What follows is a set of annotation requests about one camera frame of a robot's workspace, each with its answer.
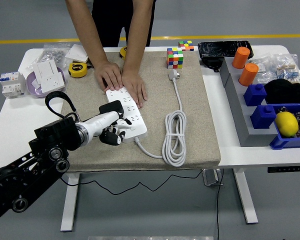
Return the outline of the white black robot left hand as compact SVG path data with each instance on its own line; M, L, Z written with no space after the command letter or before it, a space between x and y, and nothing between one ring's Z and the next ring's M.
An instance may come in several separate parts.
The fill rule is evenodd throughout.
M93 137L107 145L118 146L125 138L126 132L123 130L117 134L119 129L130 129L132 122L123 118L123 114L110 111L96 115L85 121L76 124L76 128L81 137L81 147L89 144Z

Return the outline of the person's right hand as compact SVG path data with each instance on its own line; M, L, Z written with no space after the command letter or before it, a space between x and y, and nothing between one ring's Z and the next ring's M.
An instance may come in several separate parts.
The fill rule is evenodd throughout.
M102 60L94 63L94 76L101 90L119 90L123 87L121 71L116 63Z

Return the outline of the person's left hand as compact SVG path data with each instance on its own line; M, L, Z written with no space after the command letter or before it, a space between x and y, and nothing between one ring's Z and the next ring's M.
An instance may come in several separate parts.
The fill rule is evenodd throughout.
M137 107L144 106L144 101L148 99L146 85L137 71L123 70L121 73L123 86L126 88Z

